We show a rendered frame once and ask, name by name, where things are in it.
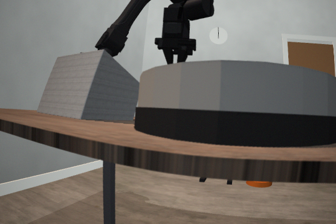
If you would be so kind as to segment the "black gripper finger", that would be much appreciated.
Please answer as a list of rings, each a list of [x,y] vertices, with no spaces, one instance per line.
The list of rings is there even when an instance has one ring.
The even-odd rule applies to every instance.
[[[163,53],[166,58],[167,64],[172,64],[173,63],[173,52],[171,48],[163,48]]]
[[[185,62],[187,59],[187,49],[186,48],[178,48],[178,57],[177,57],[177,63],[179,62]]]

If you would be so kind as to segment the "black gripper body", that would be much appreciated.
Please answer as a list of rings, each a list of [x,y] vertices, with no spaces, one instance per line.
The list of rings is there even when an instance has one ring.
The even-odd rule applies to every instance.
[[[173,55],[178,55],[178,48],[186,48],[187,55],[192,56],[193,50],[196,51],[196,39],[182,38],[155,38],[155,44],[158,49],[171,48]]]

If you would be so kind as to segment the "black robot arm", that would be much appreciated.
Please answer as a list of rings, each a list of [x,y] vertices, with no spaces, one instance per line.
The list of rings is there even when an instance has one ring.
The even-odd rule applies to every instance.
[[[129,30],[144,6],[150,0],[131,0],[118,19],[103,33],[95,47],[117,56],[125,46]],[[170,0],[168,7],[180,7],[185,0]],[[190,21],[214,15],[214,0],[187,0],[184,10],[164,8],[162,38],[190,37]],[[174,4],[175,3],[175,4]]]

